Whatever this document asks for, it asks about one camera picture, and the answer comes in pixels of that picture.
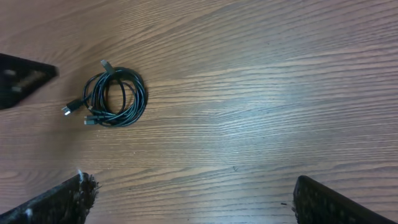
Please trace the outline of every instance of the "dark mechanical part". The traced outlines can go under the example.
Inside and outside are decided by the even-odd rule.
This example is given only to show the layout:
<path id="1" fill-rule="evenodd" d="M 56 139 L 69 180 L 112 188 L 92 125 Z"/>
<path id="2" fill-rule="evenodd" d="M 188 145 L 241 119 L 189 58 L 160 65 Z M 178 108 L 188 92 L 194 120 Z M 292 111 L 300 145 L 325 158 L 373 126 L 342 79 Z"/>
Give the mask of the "dark mechanical part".
<path id="1" fill-rule="evenodd" d="M 98 194 L 92 175 L 81 173 L 0 215 L 2 224 L 83 224 Z"/>
<path id="2" fill-rule="evenodd" d="M 62 110 L 65 115 L 85 105 L 92 115 L 86 116 L 85 124 L 100 124 L 108 128 L 126 127 L 135 123 L 144 113 L 147 105 L 148 95 L 144 87 L 144 81 L 134 70 L 122 67 L 113 68 L 105 60 L 101 61 L 105 68 L 104 73 L 99 73 L 89 79 L 83 89 L 83 98 L 73 100 Z M 89 87 L 96 80 L 93 90 Z M 113 84 L 120 86 L 123 96 L 123 105 L 119 112 L 114 113 L 108 106 L 108 91 Z M 132 92 L 134 101 L 127 106 L 125 87 Z"/>
<path id="3" fill-rule="evenodd" d="M 0 54 L 0 110 L 15 106 L 57 75 L 52 65 Z"/>
<path id="4" fill-rule="evenodd" d="M 299 224 L 396 224 L 304 175 L 297 179 L 294 204 Z"/>

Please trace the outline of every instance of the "wire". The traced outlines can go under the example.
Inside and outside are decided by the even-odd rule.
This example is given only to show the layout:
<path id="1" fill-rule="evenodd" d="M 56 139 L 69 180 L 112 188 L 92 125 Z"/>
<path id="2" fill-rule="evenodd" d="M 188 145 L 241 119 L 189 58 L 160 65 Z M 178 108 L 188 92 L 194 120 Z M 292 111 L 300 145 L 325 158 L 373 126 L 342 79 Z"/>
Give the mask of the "wire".
<path id="1" fill-rule="evenodd" d="M 115 67 L 113 68 L 107 61 L 101 61 L 106 72 L 99 73 L 90 78 L 83 89 L 83 99 L 80 100 L 92 116 L 86 116 L 85 124 L 100 124 L 107 128 L 125 127 L 135 123 L 143 114 L 147 104 L 147 92 L 141 76 L 132 69 Z M 93 90 L 88 92 L 90 85 L 95 82 Z M 111 85 L 120 86 L 123 96 L 121 109 L 115 113 L 108 105 L 108 91 Z M 126 106 L 126 87 L 131 91 L 134 101 L 130 106 Z M 68 104 L 65 115 L 70 114 L 71 106 Z"/>

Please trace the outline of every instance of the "black cable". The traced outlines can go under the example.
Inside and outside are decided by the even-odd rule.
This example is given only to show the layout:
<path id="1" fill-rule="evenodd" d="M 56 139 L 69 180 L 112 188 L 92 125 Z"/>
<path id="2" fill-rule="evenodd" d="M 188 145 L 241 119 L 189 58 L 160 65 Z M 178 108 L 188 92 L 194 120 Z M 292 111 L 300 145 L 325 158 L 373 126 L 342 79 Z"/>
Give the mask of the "black cable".
<path id="1" fill-rule="evenodd" d="M 125 127 L 136 122 L 143 114 L 147 104 L 147 92 L 141 76 L 132 69 L 115 67 L 113 68 L 107 61 L 101 61 L 106 72 L 99 73 L 89 79 L 83 89 L 82 100 L 74 100 L 67 104 L 63 110 L 65 115 L 77 110 L 81 105 L 85 105 L 91 112 L 91 116 L 86 116 L 85 124 L 100 124 L 104 127 L 116 128 Z M 94 88 L 88 92 L 90 85 L 96 80 Z M 132 87 L 125 81 L 132 82 Z M 115 113 L 108 106 L 108 91 L 112 84 L 117 83 L 122 91 L 123 105 L 119 112 Z M 126 90 L 131 90 L 134 102 L 126 108 Z"/>

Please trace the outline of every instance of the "wooden table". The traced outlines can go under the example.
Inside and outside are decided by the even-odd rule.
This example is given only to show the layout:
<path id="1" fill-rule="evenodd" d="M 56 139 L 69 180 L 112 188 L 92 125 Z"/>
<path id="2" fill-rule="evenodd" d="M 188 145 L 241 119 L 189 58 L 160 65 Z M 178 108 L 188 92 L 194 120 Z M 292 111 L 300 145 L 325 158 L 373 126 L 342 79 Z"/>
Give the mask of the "wooden table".
<path id="1" fill-rule="evenodd" d="M 0 212 L 81 169 L 87 223 L 295 223 L 305 174 L 398 222 L 397 1 L 0 3 L 0 52 L 60 69 L 0 112 Z M 62 114 L 102 59 L 146 83 L 128 128 Z"/>

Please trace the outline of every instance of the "wooden surface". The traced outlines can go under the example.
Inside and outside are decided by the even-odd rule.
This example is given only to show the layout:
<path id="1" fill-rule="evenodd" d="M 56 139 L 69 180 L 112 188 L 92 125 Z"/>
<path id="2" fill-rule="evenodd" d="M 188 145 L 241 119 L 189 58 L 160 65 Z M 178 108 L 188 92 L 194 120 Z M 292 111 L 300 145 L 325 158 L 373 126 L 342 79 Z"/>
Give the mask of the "wooden surface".
<path id="1" fill-rule="evenodd" d="M 0 112 L 0 212 L 81 169 L 87 223 L 295 223 L 305 174 L 398 222 L 397 1 L 0 3 L 0 52 L 60 69 Z M 60 110 L 102 59 L 146 82 L 131 127 Z"/>

